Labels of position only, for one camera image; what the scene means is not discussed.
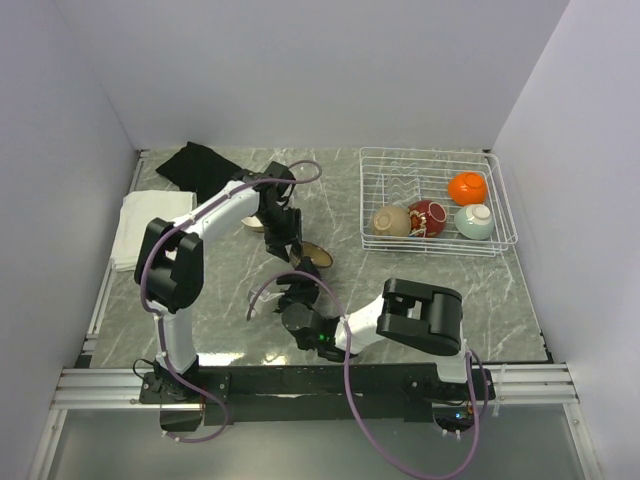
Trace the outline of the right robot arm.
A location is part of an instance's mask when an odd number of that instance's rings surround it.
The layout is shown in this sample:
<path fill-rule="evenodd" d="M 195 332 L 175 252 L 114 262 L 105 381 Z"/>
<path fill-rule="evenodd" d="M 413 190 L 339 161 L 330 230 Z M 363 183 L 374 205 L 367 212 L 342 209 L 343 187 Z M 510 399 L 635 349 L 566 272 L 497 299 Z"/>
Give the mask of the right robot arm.
<path fill-rule="evenodd" d="M 310 265 L 279 274 L 276 283 L 287 287 L 278 312 L 299 349 L 341 363 L 388 339 L 425 353 L 445 396 L 460 398 L 473 386 L 462 331 L 462 296 L 456 290 L 389 278 L 366 306 L 330 317 L 314 308 L 328 286 Z"/>

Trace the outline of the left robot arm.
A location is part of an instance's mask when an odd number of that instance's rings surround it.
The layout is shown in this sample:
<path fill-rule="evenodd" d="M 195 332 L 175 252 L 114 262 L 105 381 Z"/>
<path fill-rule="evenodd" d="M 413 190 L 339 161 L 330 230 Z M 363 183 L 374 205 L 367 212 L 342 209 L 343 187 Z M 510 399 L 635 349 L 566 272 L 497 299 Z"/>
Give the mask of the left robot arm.
<path fill-rule="evenodd" d="M 193 399 L 200 378 L 192 336 L 192 305 L 205 280 L 205 247 L 247 217 L 264 229 L 266 251 L 287 262 L 301 251 L 301 213 L 288 205 L 298 183 L 290 168 L 276 162 L 265 171 L 242 170 L 211 199 L 171 221 L 146 227 L 134 274 L 143 308 L 154 315 L 156 362 L 170 371 L 164 389 L 176 401 Z"/>

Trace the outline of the black patterned bowl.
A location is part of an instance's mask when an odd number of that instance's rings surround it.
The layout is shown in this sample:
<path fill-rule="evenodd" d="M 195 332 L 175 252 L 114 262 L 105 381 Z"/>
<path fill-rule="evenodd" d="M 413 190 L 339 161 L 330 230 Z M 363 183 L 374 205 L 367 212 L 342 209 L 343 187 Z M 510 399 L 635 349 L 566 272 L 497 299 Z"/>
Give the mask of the black patterned bowl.
<path fill-rule="evenodd" d="M 330 253 L 322 247 L 307 241 L 301 242 L 301 254 L 297 255 L 293 249 L 289 252 L 290 264 L 297 267 L 304 257 L 308 257 L 316 269 L 330 268 L 334 259 Z"/>

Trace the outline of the plain beige bowl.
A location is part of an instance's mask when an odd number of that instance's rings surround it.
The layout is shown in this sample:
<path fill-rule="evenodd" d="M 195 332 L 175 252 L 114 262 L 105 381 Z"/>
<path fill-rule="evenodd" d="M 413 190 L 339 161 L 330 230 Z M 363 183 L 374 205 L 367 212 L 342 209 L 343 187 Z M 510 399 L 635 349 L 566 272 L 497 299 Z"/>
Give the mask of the plain beige bowl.
<path fill-rule="evenodd" d="M 373 234 L 383 237 L 407 237 L 411 232 L 411 220 L 406 208 L 385 205 L 372 216 Z"/>

